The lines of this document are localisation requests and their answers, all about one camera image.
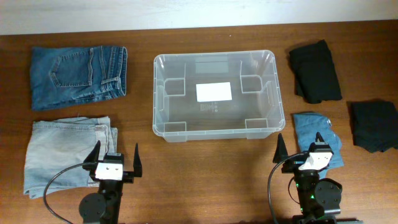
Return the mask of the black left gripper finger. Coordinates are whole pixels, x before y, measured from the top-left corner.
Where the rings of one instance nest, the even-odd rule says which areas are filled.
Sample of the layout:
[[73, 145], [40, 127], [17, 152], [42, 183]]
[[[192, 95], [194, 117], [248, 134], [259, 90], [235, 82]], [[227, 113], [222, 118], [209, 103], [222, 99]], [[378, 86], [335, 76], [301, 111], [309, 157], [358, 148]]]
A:
[[86, 159], [83, 161], [82, 168], [84, 170], [95, 170], [98, 164], [98, 158], [100, 154], [101, 142], [97, 141], [93, 150], [88, 154]]
[[134, 160], [133, 160], [134, 176], [142, 177], [142, 162], [139, 155], [139, 145], [136, 143], [134, 149]]

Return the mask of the blue garment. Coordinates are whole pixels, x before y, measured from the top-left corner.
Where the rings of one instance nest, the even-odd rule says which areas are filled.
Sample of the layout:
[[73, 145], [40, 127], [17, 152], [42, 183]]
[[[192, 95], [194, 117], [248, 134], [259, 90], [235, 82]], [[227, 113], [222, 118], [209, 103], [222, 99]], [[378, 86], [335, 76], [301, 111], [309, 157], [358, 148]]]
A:
[[333, 151], [328, 168], [319, 173], [321, 179], [326, 177], [329, 169], [344, 166], [340, 153], [343, 145], [339, 136], [332, 130], [329, 118], [318, 113], [297, 113], [293, 114], [293, 119], [297, 142], [301, 151], [307, 151], [311, 143], [315, 142], [316, 133], [321, 134], [323, 140], [329, 144]]

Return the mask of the black garment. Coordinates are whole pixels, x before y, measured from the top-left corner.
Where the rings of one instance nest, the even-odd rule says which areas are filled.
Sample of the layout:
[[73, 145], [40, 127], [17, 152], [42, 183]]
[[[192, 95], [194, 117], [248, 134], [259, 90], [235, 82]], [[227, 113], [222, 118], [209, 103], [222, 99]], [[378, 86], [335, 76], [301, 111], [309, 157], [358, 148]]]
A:
[[293, 49], [289, 60], [296, 77], [297, 94], [310, 104], [342, 99], [330, 49], [325, 40]]

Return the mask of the dark navy garment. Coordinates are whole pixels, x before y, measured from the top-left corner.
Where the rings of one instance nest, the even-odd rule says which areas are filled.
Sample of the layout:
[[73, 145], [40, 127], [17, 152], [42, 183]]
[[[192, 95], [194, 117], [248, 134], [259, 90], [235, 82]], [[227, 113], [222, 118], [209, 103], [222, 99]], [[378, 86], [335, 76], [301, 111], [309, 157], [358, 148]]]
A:
[[397, 110], [390, 101], [351, 104], [354, 145], [368, 152], [397, 149]]

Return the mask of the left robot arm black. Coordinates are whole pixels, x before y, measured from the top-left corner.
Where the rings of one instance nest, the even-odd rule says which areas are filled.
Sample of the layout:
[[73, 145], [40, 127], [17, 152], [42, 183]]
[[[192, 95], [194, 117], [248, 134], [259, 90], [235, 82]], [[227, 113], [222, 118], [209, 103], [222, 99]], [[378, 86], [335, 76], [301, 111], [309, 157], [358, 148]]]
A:
[[117, 223], [123, 185], [132, 184], [136, 177], [142, 177], [142, 163], [139, 146], [135, 146], [133, 171], [124, 170], [124, 155], [108, 152], [100, 159], [101, 143], [98, 141], [83, 161], [82, 168], [89, 171], [92, 180], [99, 183], [96, 193], [85, 196], [79, 205], [83, 223]]

